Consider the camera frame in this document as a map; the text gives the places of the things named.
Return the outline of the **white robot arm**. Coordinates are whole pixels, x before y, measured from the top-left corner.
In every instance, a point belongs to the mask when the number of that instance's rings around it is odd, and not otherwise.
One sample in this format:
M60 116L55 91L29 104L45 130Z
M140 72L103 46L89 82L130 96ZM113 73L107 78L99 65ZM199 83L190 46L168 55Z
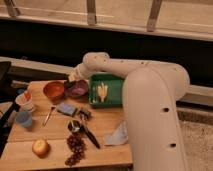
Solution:
M101 71L124 79L122 103L134 171L189 171L176 108L190 85L184 67L90 52L71 76L87 79Z

